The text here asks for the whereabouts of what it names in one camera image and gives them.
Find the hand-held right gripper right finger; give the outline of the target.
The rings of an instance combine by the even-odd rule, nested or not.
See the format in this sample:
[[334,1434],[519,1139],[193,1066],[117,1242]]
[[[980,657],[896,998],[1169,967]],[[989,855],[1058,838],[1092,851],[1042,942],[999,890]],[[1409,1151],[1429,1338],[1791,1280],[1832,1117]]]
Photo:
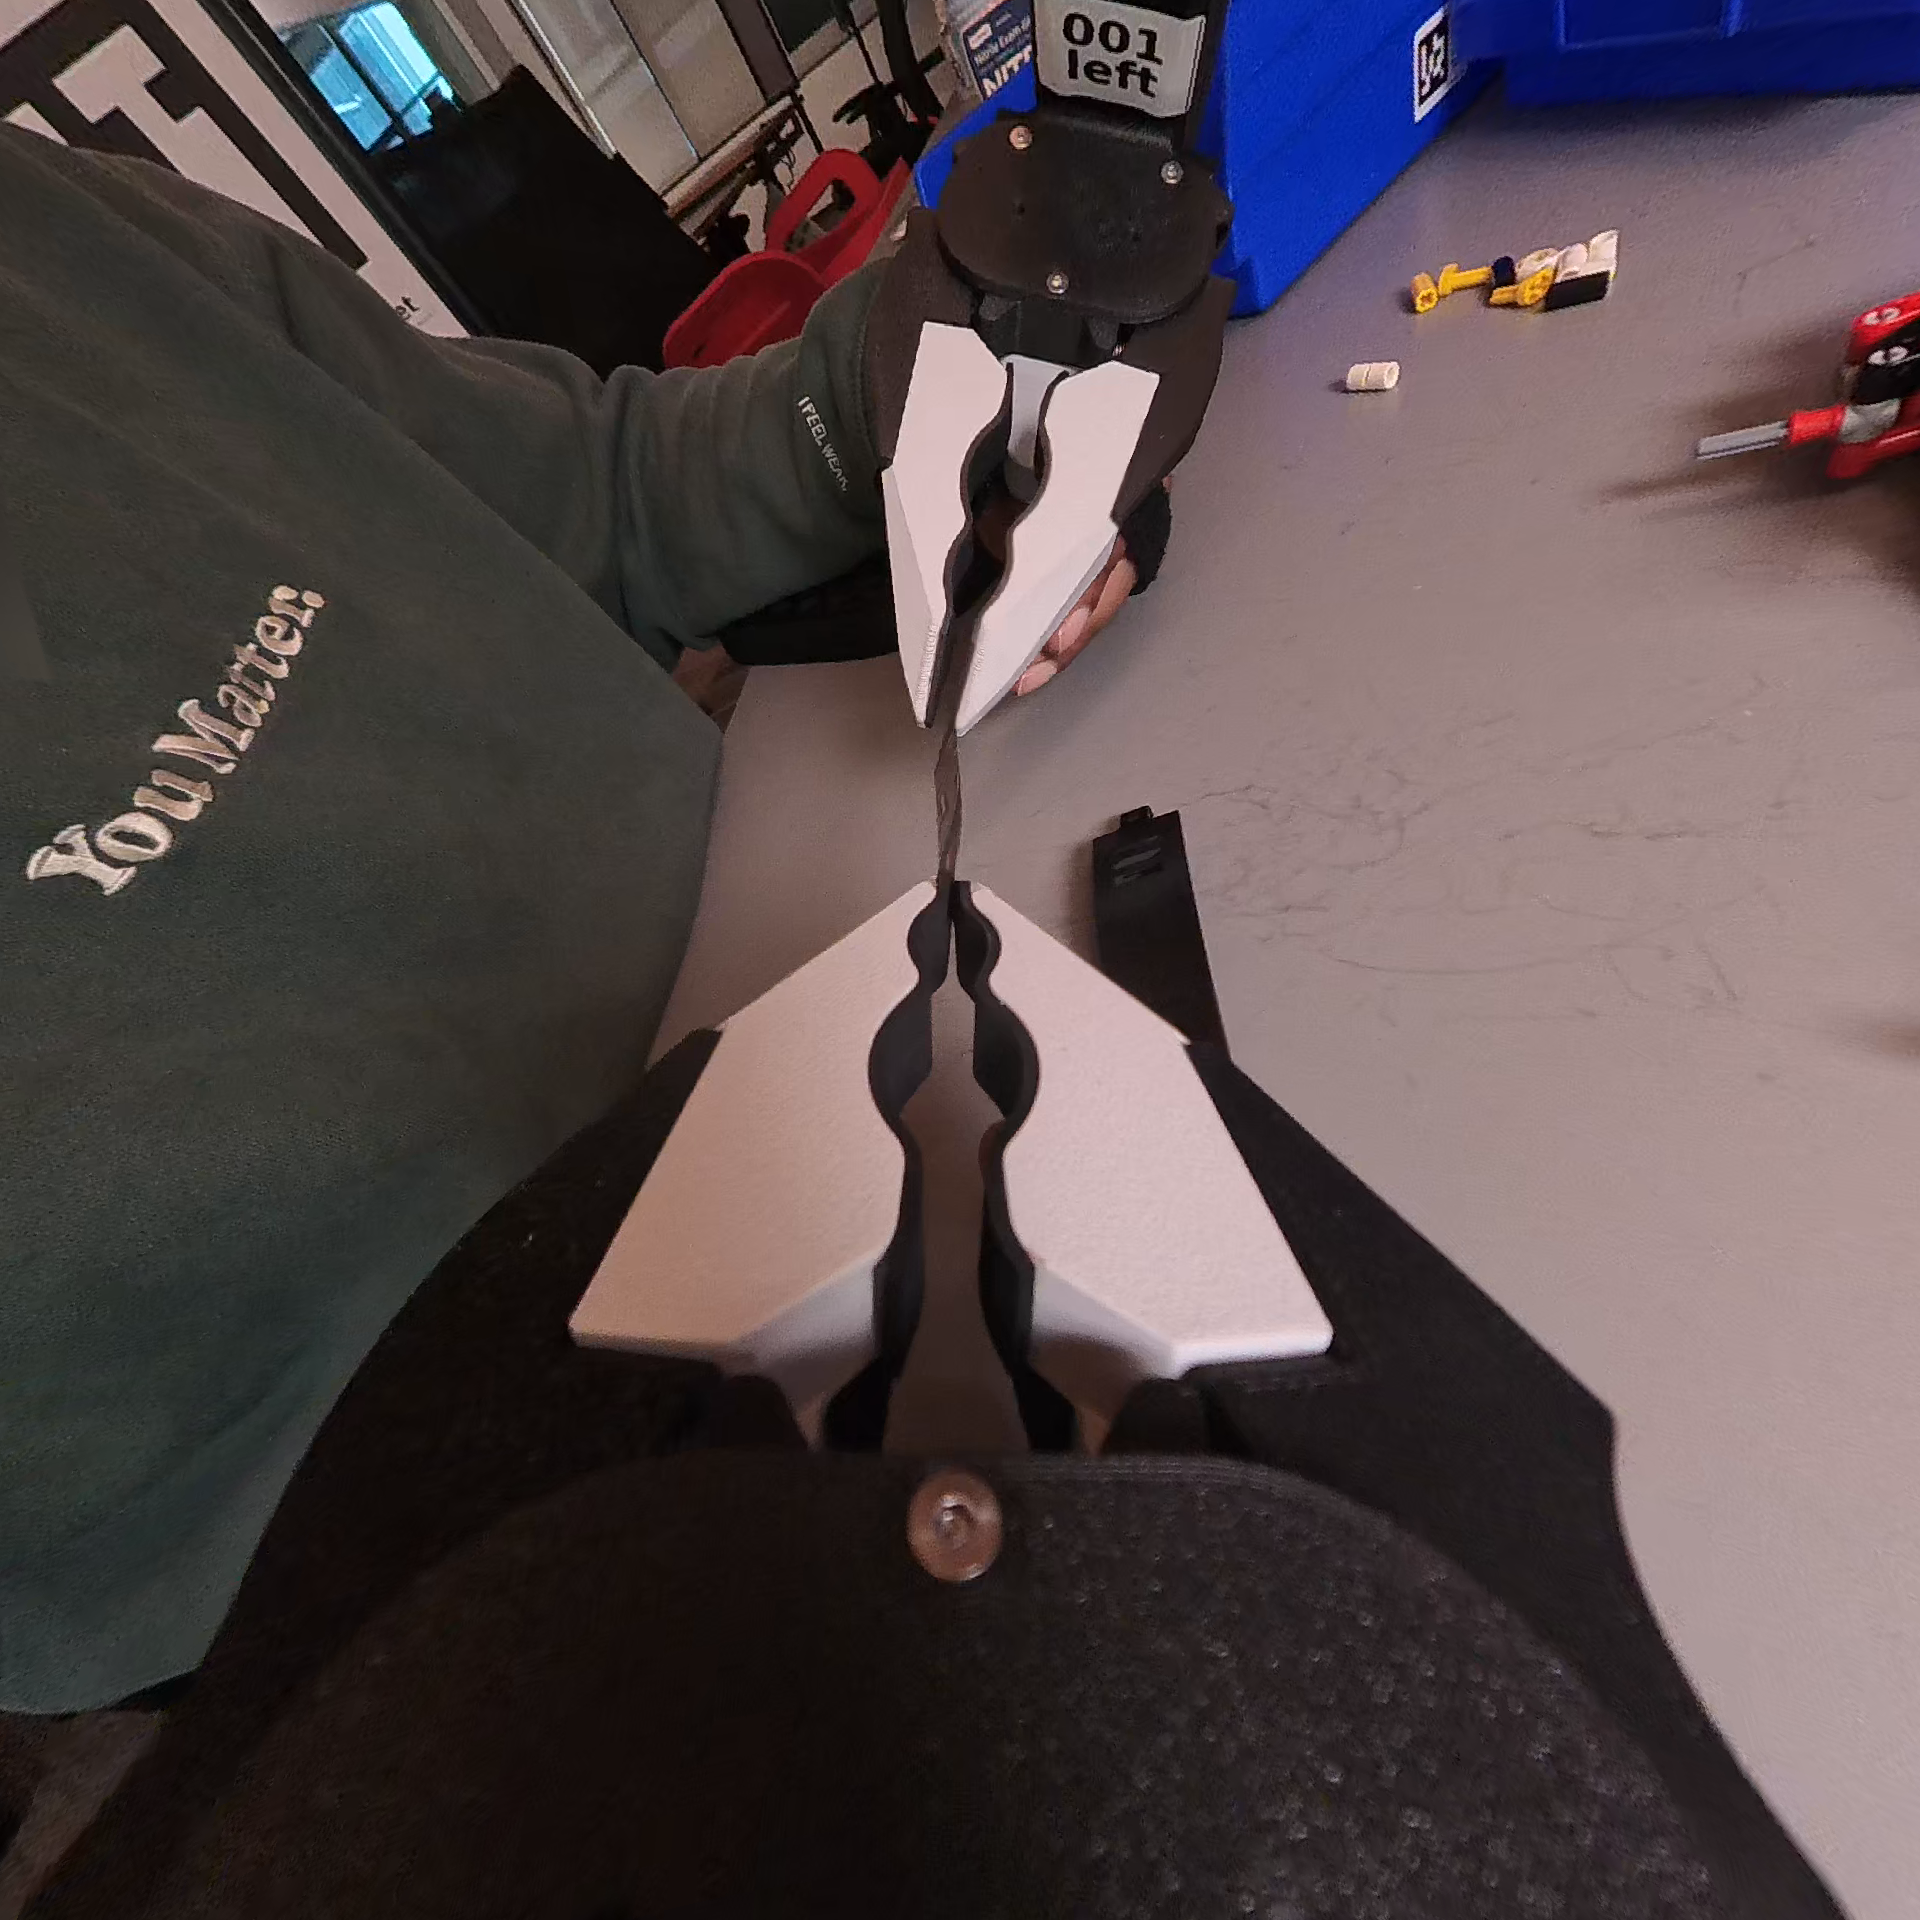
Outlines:
[[978,1296],[1029,1447],[1073,1449],[1141,1383],[1328,1354],[1328,1312],[1183,1033],[964,879],[954,970],[997,1109]]

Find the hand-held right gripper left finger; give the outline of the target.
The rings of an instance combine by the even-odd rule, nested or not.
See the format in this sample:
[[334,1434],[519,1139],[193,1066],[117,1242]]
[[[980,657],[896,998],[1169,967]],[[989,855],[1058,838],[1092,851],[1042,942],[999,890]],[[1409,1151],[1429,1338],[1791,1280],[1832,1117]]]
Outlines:
[[910,886],[722,1022],[566,1328],[586,1349],[772,1379],[877,1449],[920,1321],[922,1166],[951,898]]

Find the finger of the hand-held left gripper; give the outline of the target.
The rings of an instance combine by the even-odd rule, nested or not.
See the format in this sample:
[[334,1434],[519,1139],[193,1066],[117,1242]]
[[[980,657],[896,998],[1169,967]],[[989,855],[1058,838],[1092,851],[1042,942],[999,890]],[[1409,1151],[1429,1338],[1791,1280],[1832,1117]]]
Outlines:
[[929,728],[970,561],[976,490],[1009,435],[1009,373],[970,328],[925,321],[896,449],[879,472],[902,682]]
[[970,731],[1014,687],[1106,565],[1120,531],[1120,485],[1159,384],[1159,373],[1111,358],[1047,387],[1036,435],[1040,481],[976,618],[954,734]]

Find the black curved lego panel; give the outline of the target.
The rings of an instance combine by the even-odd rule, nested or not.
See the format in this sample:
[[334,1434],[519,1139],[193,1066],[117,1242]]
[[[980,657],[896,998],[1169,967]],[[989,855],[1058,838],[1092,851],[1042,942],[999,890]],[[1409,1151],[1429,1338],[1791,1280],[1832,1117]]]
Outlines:
[[1095,960],[1180,1031],[1228,1050],[1180,811],[1132,807],[1089,848]]

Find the person's left forearm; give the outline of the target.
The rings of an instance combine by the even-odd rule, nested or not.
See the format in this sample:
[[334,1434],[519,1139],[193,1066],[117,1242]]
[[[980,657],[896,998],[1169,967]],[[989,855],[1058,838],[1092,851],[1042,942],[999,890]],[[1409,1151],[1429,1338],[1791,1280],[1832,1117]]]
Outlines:
[[631,635],[668,666],[885,555],[866,369],[882,274],[840,279],[791,339],[638,385],[620,590]]

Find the yellow black white lego bricks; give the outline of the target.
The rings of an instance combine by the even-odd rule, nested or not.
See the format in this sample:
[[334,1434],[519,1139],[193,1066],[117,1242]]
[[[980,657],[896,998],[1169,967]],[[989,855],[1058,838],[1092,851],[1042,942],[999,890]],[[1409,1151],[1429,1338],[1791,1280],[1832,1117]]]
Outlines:
[[1488,306],[1561,310],[1604,299],[1617,266],[1617,229],[1602,229],[1586,242],[1538,247],[1492,262]]

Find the partly built lego car chassis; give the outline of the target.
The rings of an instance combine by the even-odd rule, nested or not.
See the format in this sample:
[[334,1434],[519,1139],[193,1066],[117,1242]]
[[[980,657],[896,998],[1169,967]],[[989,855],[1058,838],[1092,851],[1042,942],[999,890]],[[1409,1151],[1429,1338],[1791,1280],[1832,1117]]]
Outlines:
[[1917,451],[1917,293],[1857,313],[1840,358],[1840,397],[1786,418],[1713,434],[1698,462],[1822,447],[1824,472],[1850,481]]

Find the person's left hand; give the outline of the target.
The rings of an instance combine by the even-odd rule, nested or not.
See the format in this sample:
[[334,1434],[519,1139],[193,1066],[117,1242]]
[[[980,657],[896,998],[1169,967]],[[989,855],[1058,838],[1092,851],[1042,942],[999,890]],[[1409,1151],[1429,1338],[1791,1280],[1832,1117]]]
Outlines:
[[1036,659],[1021,672],[1021,679],[1014,682],[1014,697],[1021,698],[1056,681],[1087,648],[1092,638],[1112,624],[1116,615],[1133,595],[1136,585],[1136,559],[1126,537],[1118,535],[1104,569],[1080,591]]

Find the blue white cardboard box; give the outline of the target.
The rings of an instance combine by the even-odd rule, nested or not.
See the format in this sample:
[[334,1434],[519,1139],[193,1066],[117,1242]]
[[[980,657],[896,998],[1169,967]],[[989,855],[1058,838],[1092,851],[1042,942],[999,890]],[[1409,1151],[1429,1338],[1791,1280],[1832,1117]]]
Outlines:
[[946,35],[959,79],[989,99],[1033,62],[1033,1],[951,1]]

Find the red plastic container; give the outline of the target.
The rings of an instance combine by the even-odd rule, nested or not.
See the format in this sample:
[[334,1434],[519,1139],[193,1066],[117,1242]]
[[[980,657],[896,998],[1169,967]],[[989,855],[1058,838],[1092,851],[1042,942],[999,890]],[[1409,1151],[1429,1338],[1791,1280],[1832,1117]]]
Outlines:
[[[910,182],[906,162],[877,175],[855,150],[824,150],[764,226],[764,247],[730,261],[662,336],[662,367],[718,367],[794,337],[812,307],[866,262]],[[831,187],[844,217],[804,245],[798,233]]]

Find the blue storage bin with label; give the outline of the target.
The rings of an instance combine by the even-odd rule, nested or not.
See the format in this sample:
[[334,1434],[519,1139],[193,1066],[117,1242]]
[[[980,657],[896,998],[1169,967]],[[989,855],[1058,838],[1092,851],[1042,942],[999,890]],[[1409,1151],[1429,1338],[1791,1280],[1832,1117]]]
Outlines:
[[1445,1],[1229,1],[1197,145],[1231,200],[1218,270],[1252,317],[1476,99]]

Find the large black panel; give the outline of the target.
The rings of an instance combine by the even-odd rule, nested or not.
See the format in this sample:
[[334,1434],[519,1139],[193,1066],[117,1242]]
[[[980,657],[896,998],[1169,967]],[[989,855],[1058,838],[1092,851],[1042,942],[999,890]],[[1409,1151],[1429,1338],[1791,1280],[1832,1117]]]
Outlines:
[[561,347],[604,376],[662,369],[664,334],[718,274],[658,192],[520,63],[367,167],[484,331]]

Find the framed black white sign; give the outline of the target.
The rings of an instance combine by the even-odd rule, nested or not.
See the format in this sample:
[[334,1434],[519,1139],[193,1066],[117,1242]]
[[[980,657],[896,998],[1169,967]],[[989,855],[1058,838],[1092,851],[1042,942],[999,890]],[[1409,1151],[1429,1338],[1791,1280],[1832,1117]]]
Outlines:
[[5,1],[1,115],[301,230],[420,328],[484,326],[252,3]]

